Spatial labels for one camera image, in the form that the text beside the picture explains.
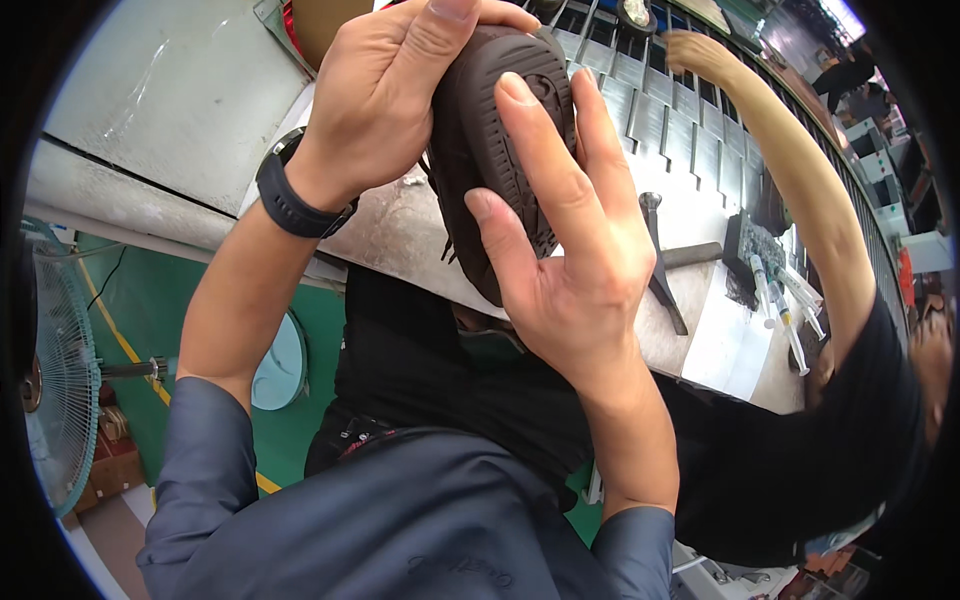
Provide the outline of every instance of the floor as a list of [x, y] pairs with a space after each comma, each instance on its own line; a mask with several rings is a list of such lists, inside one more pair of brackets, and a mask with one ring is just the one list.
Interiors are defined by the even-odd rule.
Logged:
[[[86, 251], [111, 241], [78, 233], [78, 248]], [[100, 291], [120, 258], [110, 249], [83, 260], [89, 284]], [[97, 356], [104, 364], [126, 364], [151, 356], [176, 356], [187, 304], [206, 265], [166, 254], [127, 247], [123, 259], [89, 310]], [[87, 299], [93, 294], [87, 290]], [[343, 300], [334, 292], [301, 285], [291, 307], [300, 322], [307, 346], [307, 386], [289, 406], [277, 411], [252, 409], [253, 444], [260, 493], [274, 492], [302, 479], [303, 459], [324, 409], [333, 399], [333, 374], [344, 325]], [[133, 439], [143, 461], [148, 485], [159, 474], [163, 432], [173, 380], [154, 388], [143, 378], [111, 382], [121, 410], [130, 421]], [[567, 484], [580, 490], [588, 484], [589, 465], [574, 473]], [[567, 517], [589, 544], [600, 524], [600, 505], [581, 500]]]

